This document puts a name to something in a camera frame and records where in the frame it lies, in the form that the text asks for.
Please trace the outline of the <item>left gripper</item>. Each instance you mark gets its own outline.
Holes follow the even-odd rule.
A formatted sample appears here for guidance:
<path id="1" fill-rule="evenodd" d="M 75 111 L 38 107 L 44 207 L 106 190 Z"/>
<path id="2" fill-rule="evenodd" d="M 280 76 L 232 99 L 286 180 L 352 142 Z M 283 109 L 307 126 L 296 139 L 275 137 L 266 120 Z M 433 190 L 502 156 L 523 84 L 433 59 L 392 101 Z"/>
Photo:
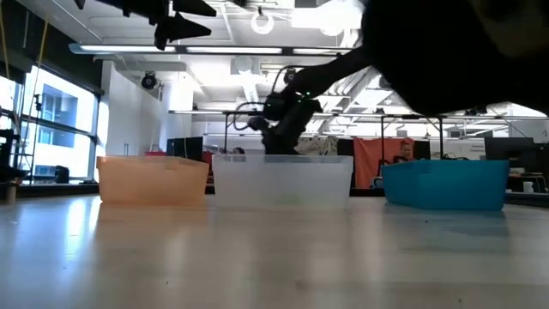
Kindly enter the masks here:
<path id="1" fill-rule="evenodd" d="M 148 20 L 149 25 L 157 25 L 154 32 L 154 45 L 164 51 L 168 42 L 209 36 L 211 30 L 198 23 L 183 18 L 179 13 L 169 16 L 168 0 L 96 0 L 120 9 L 123 16 L 139 15 Z M 216 17 L 217 11 L 204 0 L 172 0 L 174 11 L 192 15 Z"/>

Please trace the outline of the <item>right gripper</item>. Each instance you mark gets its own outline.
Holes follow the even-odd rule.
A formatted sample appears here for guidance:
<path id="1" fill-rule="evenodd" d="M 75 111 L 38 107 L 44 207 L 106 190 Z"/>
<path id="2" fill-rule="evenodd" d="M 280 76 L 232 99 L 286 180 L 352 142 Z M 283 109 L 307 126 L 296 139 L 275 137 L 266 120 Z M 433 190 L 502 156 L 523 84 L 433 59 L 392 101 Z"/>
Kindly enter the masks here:
<path id="1" fill-rule="evenodd" d="M 248 125 L 262 133 L 266 155 L 299 155 L 295 147 L 300 135 L 314 114 L 322 110 L 319 101 L 307 94 L 272 93 L 262 111 L 248 120 Z"/>

